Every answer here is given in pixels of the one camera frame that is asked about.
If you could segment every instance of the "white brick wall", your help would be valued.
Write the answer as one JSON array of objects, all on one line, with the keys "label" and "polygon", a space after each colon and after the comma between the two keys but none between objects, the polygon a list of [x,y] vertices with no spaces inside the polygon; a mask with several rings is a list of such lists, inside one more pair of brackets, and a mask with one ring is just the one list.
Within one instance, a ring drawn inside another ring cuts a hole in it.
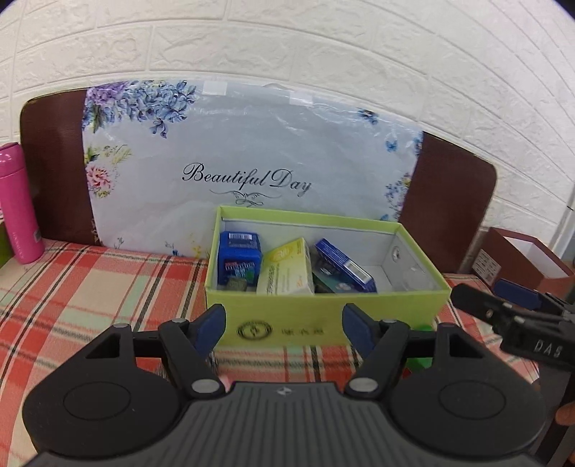
[{"label": "white brick wall", "polygon": [[553,0],[16,0],[0,15],[0,142],[37,95],[212,75],[421,122],[496,165],[485,225],[548,242],[573,189],[575,21]]}]

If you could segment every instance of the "pink thermos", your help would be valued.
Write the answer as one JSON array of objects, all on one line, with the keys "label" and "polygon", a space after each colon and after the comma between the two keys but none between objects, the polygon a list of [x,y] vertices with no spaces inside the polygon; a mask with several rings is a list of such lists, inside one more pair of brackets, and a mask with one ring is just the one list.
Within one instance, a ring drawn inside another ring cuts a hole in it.
[{"label": "pink thermos", "polygon": [[16,259],[23,265],[37,260],[44,243],[32,206],[24,152],[18,143],[0,147],[0,205]]}]

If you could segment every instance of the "blue package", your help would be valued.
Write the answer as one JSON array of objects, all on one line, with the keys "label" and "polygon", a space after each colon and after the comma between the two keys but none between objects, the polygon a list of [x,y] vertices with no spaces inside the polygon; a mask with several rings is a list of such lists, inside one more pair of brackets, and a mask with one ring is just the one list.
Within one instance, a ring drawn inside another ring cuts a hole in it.
[{"label": "blue package", "polygon": [[377,292],[373,277],[326,239],[322,238],[316,243],[316,250],[323,259],[337,269],[346,282],[354,285],[358,291]]},{"label": "blue package", "polygon": [[220,234],[218,284],[226,285],[230,277],[243,277],[249,286],[255,286],[261,263],[262,252],[257,233],[224,231]]}]

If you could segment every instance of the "plaid tablecloth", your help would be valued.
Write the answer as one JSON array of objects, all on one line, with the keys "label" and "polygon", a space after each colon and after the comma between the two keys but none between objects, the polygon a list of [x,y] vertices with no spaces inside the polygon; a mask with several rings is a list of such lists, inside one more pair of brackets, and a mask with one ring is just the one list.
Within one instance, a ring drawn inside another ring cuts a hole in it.
[{"label": "plaid tablecloth", "polygon": [[[46,375],[114,322],[153,330],[174,317],[193,320],[205,309],[207,262],[46,240],[36,263],[11,259],[0,269],[0,466],[16,467],[35,450],[21,407]],[[451,285],[473,276],[447,276]],[[499,350],[489,326],[446,305],[437,322],[462,326],[529,381],[536,366]],[[349,347],[292,347],[215,353],[218,373],[228,380],[336,381],[341,387],[361,362]],[[155,359],[138,365],[159,371]]]}]

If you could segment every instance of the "brown box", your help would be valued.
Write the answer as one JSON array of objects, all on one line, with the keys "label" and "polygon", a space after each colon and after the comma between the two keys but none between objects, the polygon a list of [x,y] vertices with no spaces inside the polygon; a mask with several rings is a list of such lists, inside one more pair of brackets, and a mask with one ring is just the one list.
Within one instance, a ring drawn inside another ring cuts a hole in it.
[{"label": "brown box", "polygon": [[506,279],[559,298],[574,281],[573,272],[537,238],[495,227],[485,235],[471,269],[490,287]]}]

